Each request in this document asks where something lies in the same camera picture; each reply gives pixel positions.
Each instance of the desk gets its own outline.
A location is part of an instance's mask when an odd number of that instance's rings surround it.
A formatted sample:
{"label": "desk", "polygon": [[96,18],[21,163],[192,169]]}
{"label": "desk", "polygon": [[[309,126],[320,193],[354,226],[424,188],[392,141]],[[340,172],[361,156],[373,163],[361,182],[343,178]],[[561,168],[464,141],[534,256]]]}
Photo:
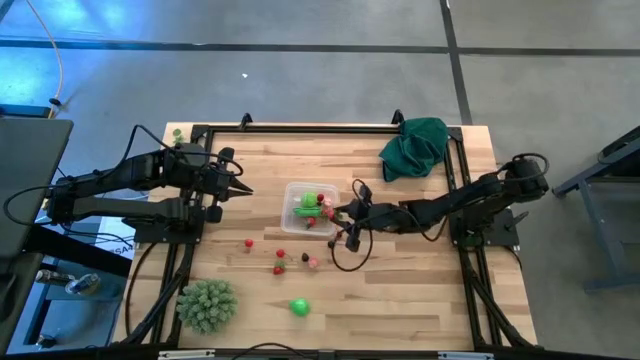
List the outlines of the desk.
{"label": "desk", "polygon": [[[189,138],[192,123],[169,123],[164,141],[173,143],[175,129]],[[462,127],[472,178],[495,170],[489,131],[484,126]],[[285,187],[293,181],[331,184],[340,190],[341,203],[353,194],[351,182],[360,178],[373,190],[374,202],[434,198],[448,191],[445,170],[436,166],[426,178],[401,178],[385,183],[377,157],[393,135],[373,134],[255,134],[220,133],[214,151],[236,150],[245,170],[241,181],[255,195],[224,203],[220,224],[207,224],[196,247],[191,280],[219,278],[230,281],[238,295],[238,314],[214,336],[183,329],[180,348],[247,348],[276,341],[294,348],[367,350],[472,349],[465,296],[457,251],[448,231],[436,243],[419,234],[374,233],[374,248],[367,264],[354,273],[339,271],[331,262],[326,238],[285,233],[280,215]],[[454,169],[459,175],[457,161]],[[150,201],[178,195],[178,189],[156,189]],[[210,204],[205,197],[205,204]],[[429,231],[431,236],[438,226]],[[243,241],[255,240],[251,253]],[[359,254],[340,246],[336,256],[343,266],[361,261],[369,246],[361,238]],[[275,251],[283,248],[293,259],[284,275],[272,275]],[[145,246],[136,252],[137,262]],[[309,270],[302,252],[318,257],[320,267]],[[167,245],[150,252],[136,279],[131,298],[135,326],[158,296]],[[487,248],[494,297],[521,334],[535,343],[535,333],[522,275],[511,253]],[[293,316],[288,301],[307,298],[312,312]],[[167,307],[163,337],[169,332],[174,303]],[[486,312],[480,305],[485,339],[489,338]],[[120,311],[114,340],[124,338],[124,311]]]}

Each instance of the plastic tray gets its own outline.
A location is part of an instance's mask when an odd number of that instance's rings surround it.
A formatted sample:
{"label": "plastic tray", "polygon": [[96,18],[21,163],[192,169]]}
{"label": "plastic tray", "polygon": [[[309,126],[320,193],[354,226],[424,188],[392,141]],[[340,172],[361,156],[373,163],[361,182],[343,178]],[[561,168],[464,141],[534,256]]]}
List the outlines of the plastic tray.
{"label": "plastic tray", "polygon": [[317,218],[315,226],[307,229],[306,219],[296,216],[293,209],[300,206],[300,198],[305,192],[323,194],[325,198],[331,199],[334,206],[340,204],[340,192],[333,185],[293,182],[287,185],[284,194],[284,205],[282,206],[282,217],[280,227],[288,233],[331,236],[335,233],[335,225],[326,218]]}

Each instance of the green cloth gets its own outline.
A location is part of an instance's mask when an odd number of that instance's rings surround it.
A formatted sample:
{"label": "green cloth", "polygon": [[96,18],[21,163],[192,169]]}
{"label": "green cloth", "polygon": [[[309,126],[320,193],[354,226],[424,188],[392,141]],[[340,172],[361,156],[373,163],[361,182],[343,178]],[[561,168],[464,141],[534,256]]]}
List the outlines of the green cloth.
{"label": "green cloth", "polygon": [[400,124],[400,135],[380,152],[384,180],[429,175],[433,166],[444,160],[448,139],[447,126],[438,118],[405,120]]}

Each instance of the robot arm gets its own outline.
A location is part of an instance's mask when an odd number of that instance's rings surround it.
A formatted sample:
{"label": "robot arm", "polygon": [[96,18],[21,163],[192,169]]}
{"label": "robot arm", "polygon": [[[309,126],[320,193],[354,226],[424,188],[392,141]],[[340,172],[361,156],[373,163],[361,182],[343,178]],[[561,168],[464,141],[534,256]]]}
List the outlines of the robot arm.
{"label": "robot arm", "polygon": [[[220,222],[222,208],[218,201],[231,197],[251,195],[252,190],[236,176],[242,174],[226,170],[233,162],[234,151],[225,148],[209,163],[204,149],[197,144],[179,144],[173,148],[133,156],[113,169],[98,171],[77,177],[61,178],[47,194],[47,215],[53,223],[69,224],[89,216],[123,217],[123,222],[139,230],[137,242],[154,242],[158,239],[181,242],[184,234],[196,240],[204,221]],[[185,190],[182,197],[160,202],[137,202],[121,199],[105,199],[95,195],[119,190],[151,190],[172,186]],[[205,211],[193,206],[194,192],[213,195],[213,204]]]}
{"label": "robot arm", "polygon": [[[457,211],[464,212],[465,230],[481,231],[507,206],[537,200],[549,190],[544,178],[548,170],[546,159],[545,169],[541,171],[528,156],[515,156],[498,171],[482,175],[473,183],[433,200],[374,204],[371,190],[361,183],[358,199],[336,208],[354,222],[338,219],[334,223],[348,234],[346,246],[354,252],[359,248],[361,229],[397,234],[424,232]],[[498,177],[502,171],[506,171],[504,179]]]}

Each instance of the concrete floor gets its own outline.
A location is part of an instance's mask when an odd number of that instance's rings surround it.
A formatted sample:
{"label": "concrete floor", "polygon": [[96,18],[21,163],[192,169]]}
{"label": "concrete floor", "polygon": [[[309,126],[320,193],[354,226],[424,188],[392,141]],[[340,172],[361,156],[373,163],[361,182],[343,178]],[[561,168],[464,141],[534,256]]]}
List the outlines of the concrete floor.
{"label": "concrete floor", "polygon": [[[33,0],[59,40],[446,46],[437,0]],[[640,48],[635,0],[450,0],[460,46]],[[0,38],[44,39],[22,0]],[[75,121],[61,167],[108,166],[133,124],[168,121],[387,123],[439,116],[460,124],[448,55],[64,50],[66,106]],[[551,160],[558,185],[638,125],[639,57],[462,56],[474,124],[490,126],[499,161],[523,151]],[[0,48],[0,102],[46,105],[50,49]],[[134,151],[155,148],[136,140]],[[640,287],[586,295],[604,258],[577,194],[516,210],[527,293],[541,345],[637,358]]]}

